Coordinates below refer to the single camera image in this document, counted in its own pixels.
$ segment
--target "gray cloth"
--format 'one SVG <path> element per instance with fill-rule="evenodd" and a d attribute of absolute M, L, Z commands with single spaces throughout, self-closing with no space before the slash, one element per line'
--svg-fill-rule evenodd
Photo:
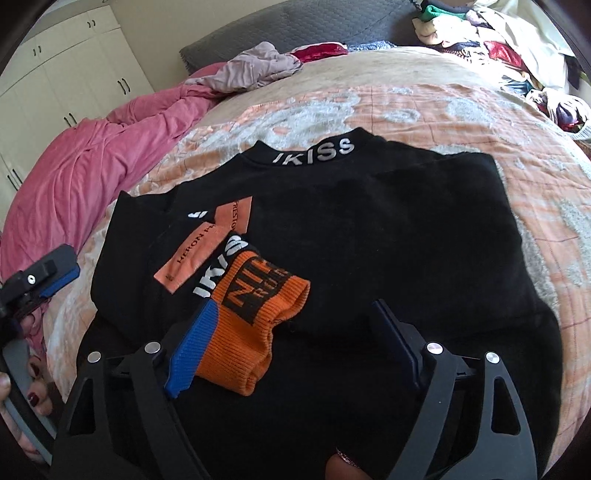
<path fill-rule="evenodd" d="M 236 20 L 180 54 L 192 74 L 262 41 L 273 43 L 281 52 L 325 41 L 418 45 L 411 23 L 418 10 L 411 0 L 288 0 Z"/>
<path fill-rule="evenodd" d="M 291 77 L 301 65 L 293 55 L 281 54 L 273 44 L 264 41 L 230 60 L 215 75 L 188 79 L 185 83 L 200 83 L 222 93 L 250 92 Z"/>

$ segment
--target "black sweatshirt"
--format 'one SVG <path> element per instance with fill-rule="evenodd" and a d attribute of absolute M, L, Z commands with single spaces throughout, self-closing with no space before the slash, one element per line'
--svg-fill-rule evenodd
<path fill-rule="evenodd" d="M 98 320 L 130 349 L 186 320 L 202 301 L 193 291 L 206 265 L 173 295 L 153 275 L 217 206 L 248 196 L 244 238 L 311 290 L 300 314 L 275 328 L 271 368 L 251 397 L 196 378 L 176 401 L 215 480 L 321 478 L 336 447 L 374 478 L 387 474 L 414 405 L 369 334 L 364 311 L 377 298 L 453 353 L 501 355 L 544 468 L 558 425 L 560 331 L 486 154 L 439 155 L 356 129 L 306 152 L 258 142 L 166 194 L 122 193 L 93 279 Z M 88 348 L 104 335 L 93 326 Z"/>

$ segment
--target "heron preston label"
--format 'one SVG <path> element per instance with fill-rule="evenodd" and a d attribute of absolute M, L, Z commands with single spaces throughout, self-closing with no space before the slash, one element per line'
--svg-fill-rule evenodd
<path fill-rule="evenodd" d="M 252 197 L 247 197 L 217 207 L 215 224 L 228 226 L 236 233 L 245 234 L 251 216 L 251 205 Z"/>
<path fill-rule="evenodd" d="M 213 254 L 228 233 L 229 226 L 203 222 L 155 273 L 154 278 L 170 293 L 176 292 Z"/>

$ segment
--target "finger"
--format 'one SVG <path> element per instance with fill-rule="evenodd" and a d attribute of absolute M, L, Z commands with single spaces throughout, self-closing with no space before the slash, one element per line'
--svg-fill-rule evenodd
<path fill-rule="evenodd" d="M 33 316 L 33 314 L 29 314 L 21 320 L 21 328 L 25 336 L 28 336 L 29 333 L 31 333 L 34 323 L 35 317 Z"/>
<path fill-rule="evenodd" d="M 0 373 L 0 417 L 6 423 L 8 430 L 12 433 L 15 438 L 18 438 L 21 434 L 21 430 L 18 428 L 17 424 L 14 423 L 12 417 L 7 412 L 6 407 L 4 406 L 4 401 L 8 398 L 8 394 L 10 393 L 10 377 L 5 373 Z"/>
<path fill-rule="evenodd" d="M 348 464 L 337 454 L 326 463 L 324 477 L 326 480 L 371 480 L 364 471 Z"/>
<path fill-rule="evenodd" d="M 47 417 L 53 411 L 53 403 L 49 397 L 35 407 L 35 411 L 42 417 Z"/>
<path fill-rule="evenodd" d="M 27 363 L 29 375 L 31 375 L 33 378 L 41 378 L 42 367 L 43 363 L 41 362 L 41 359 L 36 355 L 32 356 Z"/>
<path fill-rule="evenodd" d="M 26 435 L 21 435 L 21 437 L 18 439 L 18 444 L 22 448 L 22 451 L 25 452 L 26 456 L 33 460 L 33 462 L 45 463 L 45 460 L 43 459 L 39 451 L 26 437 Z"/>
<path fill-rule="evenodd" d="M 10 377 L 4 372 L 0 372 L 0 402 L 4 402 L 10 394 Z"/>
<path fill-rule="evenodd" d="M 27 392 L 27 400 L 39 415 L 49 415 L 53 409 L 47 394 L 47 385 L 42 380 L 35 380 Z"/>

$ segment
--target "fingernail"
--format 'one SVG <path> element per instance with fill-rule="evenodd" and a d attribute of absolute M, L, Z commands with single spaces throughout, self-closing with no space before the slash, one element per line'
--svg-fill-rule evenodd
<path fill-rule="evenodd" d="M 10 388 L 10 377 L 4 372 L 0 372 L 0 388 Z"/>
<path fill-rule="evenodd" d="M 337 453 L 337 455 L 339 455 L 339 456 L 340 456 L 340 457 L 343 459 L 343 461 L 344 461 L 345 463 L 348 463 L 349 465 L 351 465 L 351 466 L 354 466 L 355 468 L 359 468 L 359 467 L 357 466 L 357 464 L 356 464 L 356 463 L 355 463 L 353 460 L 351 460 L 351 458 L 349 458 L 347 455 L 345 455 L 345 454 L 344 454 L 343 452 L 341 452 L 339 449 L 336 449 L 336 453 Z"/>
<path fill-rule="evenodd" d="M 37 406 L 37 404 L 39 403 L 39 397 L 37 397 L 37 394 L 35 392 L 31 392 L 27 395 L 27 400 L 29 401 L 29 403 L 31 404 L 31 407 L 35 408 Z"/>

